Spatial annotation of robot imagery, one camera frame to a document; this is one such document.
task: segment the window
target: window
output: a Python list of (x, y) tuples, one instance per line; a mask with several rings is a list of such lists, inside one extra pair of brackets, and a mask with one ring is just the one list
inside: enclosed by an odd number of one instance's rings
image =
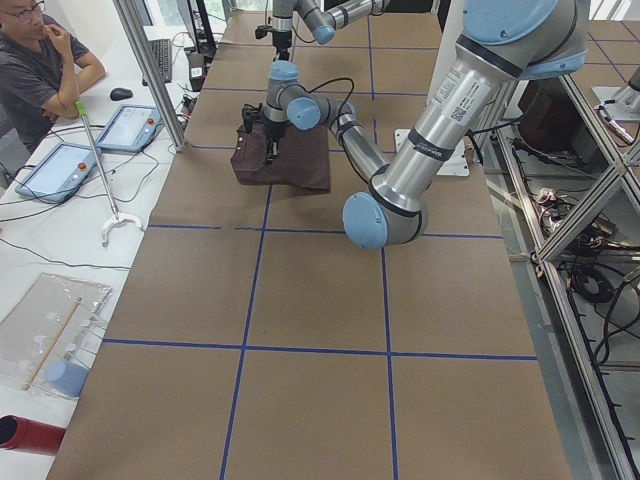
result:
[[(179, 26), (182, 25), (182, 18), (176, 7), (176, 0), (143, 0), (149, 11), (154, 25)], [(232, 8), (242, 10), (258, 10), (265, 8), (266, 0), (205, 0), (209, 23), (211, 29), (216, 34), (224, 33), (226, 27), (225, 6), (230, 11)]]

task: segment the robot arm label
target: robot arm label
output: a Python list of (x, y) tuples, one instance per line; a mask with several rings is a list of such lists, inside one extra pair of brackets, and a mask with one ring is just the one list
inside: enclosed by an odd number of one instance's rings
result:
[(429, 140), (420, 135), (415, 128), (412, 128), (409, 131), (407, 140), (413, 143), (413, 149), (415, 151), (420, 152), (423, 155), (428, 155), (429, 157), (441, 162), (446, 162), (447, 160), (449, 160), (454, 152), (454, 150), (449, 150), (434, 145)]
[(491, 87), (477, 80), (471, 80), (468, 86), (460, 85), (463, 75), (455, 69), (449, 70), (446, 78), (433, 96), (436, 105), (442, 108), (442, 114), (459, 125), (467, 126), (476, 112), (487, 102)]

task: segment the blue tape line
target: blue tape line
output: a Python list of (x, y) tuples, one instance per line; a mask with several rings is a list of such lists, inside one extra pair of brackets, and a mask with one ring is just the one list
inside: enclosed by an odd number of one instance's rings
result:
[(191, 144), (191, 147), (200, 149), (200, 150), (235, 150), (236, 149), (236, 147), (215, 147), (215, 146), (208, 146), (208, 145), (194, 145), (193, 143)]
[(123, 338), (105, 338), (103, 343), (138, 345), (146, 347), (203, 348), (210, 350), (238, 350), (284, 353), (314, 353), (326, 355), (356, 355), (371, 357), (415, 357), (415, 358), (449, 358), (454, 360), (503, 360), (503, 361), (536, 361), (531, 355), (491, 355), (476, 353), (439, 353), (439, 352), (386, 352), (376, 350), (351, 350), (341, 348), (305, 348), (305, 347), (272, 347), (266, 345), (228, 345), (221, 343), (167, 342), (161, 340), (132, 340)]
[(230, 87), (202, 87), (202, 91), (207, 92), (256, 92), (267, 93), (266, 88), (230, 88)]
[(373, 143), (378, 145), (378, 119), (376, 117), (373, 117)]
[(423, 237), (443, 237), (443, 238), (478, 238), (487, 240), (504, 240), (502, 235), (482, 235), (474, 233), (423, 233)]
[(376, 99), (376, 86), (373, 78), (373, 50), (371, 48), (371, 18), (367, 15), (367, 41), (369, 42), (369, 75), (371, 77), (371, 100)]
[(190, 229), (190, 230), (222, 230), (218, 225), (164, 225), (159, 223), (150, 223), (147, 228), (172, 228), (172, 229)]
[(393, 479), (398, 480), (398, 441), (396, 433), (396, 406), (393, 384), (393, 357), (391, 355), (391, 320), (389, 316), (389, 290), (387, 284), (387, 256), (384, 247), (380, 249), (382, 267), (382, 299), (384, 302), (384, 328), (387, 343), (387, 380), (389, 384), (389, 420), (391, 421), (391, 458), (393, 459)]
[(628, 27), (628, 25), (624, 22), (621, 22), (621, 23), (622, 23), (622, 26), (626, 28), (627, 31), (631, 34), (631, 36), (635, 38), (637, 42), (640, 42), (640, 38), (638, 38), (638, 36), (635, 33), (633, 33), (633, 31)]
[[(263, 228), (267, 225), (267, 219), (269, 218), (269, 206), (271, 204), (271, 193), (273, 192), (273, 186), (269, 186), (269, 193), (267, 194), (267, 200), (264, 207), (264, 216), (262, 218)], [(229, 424), (227, 426), (227, 437), (224, 442), (224, 454), (222, 456), (222, 465), (220, 467), (220, 480), (224, 480), (224, 476), (227, 470), (227, 461), (229, 459), (229, 449), (231, 447), (231, 436), (233, 434), (233, 423), (236, 416), (236, 408), (238, 405), (238, 396), (240, 394), (240, 382), (242, 380), (242, 371), (244, 369), (244, 357), (246, 352), (247, 341), (249, 339), (249, 329), (251, 327), (251, 317), (253, 315), (253, 302), (256, 296), (256, 289), (258, 285), (258, 276), (260, 274), (260, 261), (262, 259), (262, 250), (264, 247), (265, 232), (260, 235), (260, 244), (258, 246), (258, 255), (256, 257), (256, 267), (253, 272), (253, 283), (251, 285), (251, 295), (249, 297), (249, 306), (247, 307), (247, 318), (244, 326), (244, 334), (242, 336), (242, 350), (240, 352), (240, 360), (238, 361), (238, 372), (236, 373), (236, 385), (233, 390), (233, 400), (231, 402), (231, 412), (229, 414)]]
[(624, 79), (624, 75), (622, 75), (622, 73), (620, 72), (620, 70), (618, 70), (618, 67), (615, 63), (613, 63), (613, 61), (611, 60), (611, 58), (609, 57), (609, 55), (607, 55), (607, 52), (604, 51), (604, 48), (602, 48), (600, 46), (600, 44), (598, 43), (598, 40), (593, 40), (594, 43), (598, 46), (598, 48), (600, 49), (600, 51), (602, 52), (602, 54), (605, 56), (605, 58), (607, 59), (607, 61), (609, 62), (609, 64), (614, 68), (614, 70), (616, 71), (616, 73), (618, 74), (618, 76), (622, 79), (622, 81), (626, 82), (626, 80)]
[(348, 48), (350, 50), (414, 50), (416, 52), (424, 52), (424, 51), (433, 51), (437, 52), (439, 50), (438, 47), (373, 47), (373, 46), (363, 46), (363, 45), (331, 45), (330, 47), (326, 47), (324, 45), (298, 45), (298, 48)]

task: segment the table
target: table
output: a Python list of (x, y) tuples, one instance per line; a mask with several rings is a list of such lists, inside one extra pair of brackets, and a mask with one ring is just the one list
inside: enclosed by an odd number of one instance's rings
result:
[[(150, 39), (175, 38), (176, 45), (181, 43), (181, 36), (177, 35), (180, 31), (182, 28), (177, 27), (146, 28)], [(188, 85), (188, 63), (181, 48), (174, 46), (173, 53), (174, 80), (171, 84), (167, 84), (167, 90), (174, 105), (178, 106)], [(101, 60), (107, 69), (107, 76), (81, 97), (92, 124), (104, 125), (116, 108), (123, 103), (154, 104), (149, 89), (142, 86), (140, 68), (124, 33), (114, 38), (113, 45)], [(133, 98), (124, 102), (112, 102), (109, 99), (109, 93), (115, 87), (131, 89), (134, 92)], [(61, 120), (56, 123), (53, 130), (81, 125), (80, 120)], [(65, 141), (88, 145), (86, 134), (81, 128), (61, 132), (59, 135)], [(31, 156), (28, 164), (37, 164), (59, 141), (60, 139), (55, 135), (47, 137)], [(120, 167), (119, 165), (130, 156), (104, 154), (103, 163), (108, 172), (113, 194), (117, 198), (129, 199), (140, 187), (139, 193), (131, 202), (120, 203), (119, 207), (123, 212), (138, 215), (146, 226), (175, 151), (169, 135), (161, 130), (145, 152), (148, 156), (137, 155)], [(18, 179), (24, 178), (27, 173), (22, 171)], [(97, 169), (91, 177), (97, 177)], [(12, 203), (21, 200), (14, 192), (14, 188), (15, 185), (11, 186), (0, 200), (0, 219), (34, 214), (50, 208), (50, 205), (42, 205), (37, 201)], [(30, 248), (47, 258), (71, 264), (91, 263), (130, 267), (144, 233), (133, 224), (113, 229), (109, 235), (108, 248), (103, 248), (100, 240), (102, 225), (112, 214), (108, 200), (105, 196), (93, 199), (80, 198), (80, 196), (90, 197), (103, 193), (104, 187), (100, 179), (91, 181), (80, 189), (78, 197), (58, 208), (32, 218), (0, 222), (2, 229), (0, 239)], [(2, 285), (0, 318), (4, 318), (11, 311), (42, 272), (86, 279), (112, 287), (111, 295), (101, 312), (103, 318), (107, 320), (111, 317), (128, 275), (126, 270), (53, 265), (41, 261), (27, 251), (17, 250), (5, 243), (0, 243), (0, 285)], [(42, 397), (0, 386), (0, 405), (3, 415), (15, 414), (57, 425), (67, 425), (75, 409), (75, 403), (71, 400)], [(44, 478), (53, 461), (50, 457), (11, 451), (0, 451), (0, 458), (0, 477), (24, 480)]]

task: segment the robotic arm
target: robotic arm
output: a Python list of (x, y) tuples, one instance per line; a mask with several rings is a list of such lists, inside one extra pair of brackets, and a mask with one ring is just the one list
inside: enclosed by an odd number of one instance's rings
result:
[[(382, 8), (382, 2), (349, 3)], [(358, 124), (354, 109), (307, 93), (290, 62), (272, 65), (264, 114), (273, 125), (290, 121), (301, 130), (325, 125), (343, 146), (368, 184), (368, 192), (351, 196), (343, 209), (353, 243), (363, 248), (407, 243), (426, 228), (425, 190), (500, 85), (582, 66), (588, 13), (587, 0), (466, 0), (457, 58), (391, 163)], [(312, 17), (310, 11), (305, 23)]]
[(346, 27), (368, 15), (382, 13), (391, 0), (349, 0), (326, 12), (320, 10), (315, 0), (273, 0), (271, 25), (262, 25), (256, 29), (256, 38), (264, 38), (267, 33), (273, 36), (276, 59), (289, 60), (293, 12), (297, 12), (313, 38), (320, 45), (329, 42), (336, 30)]

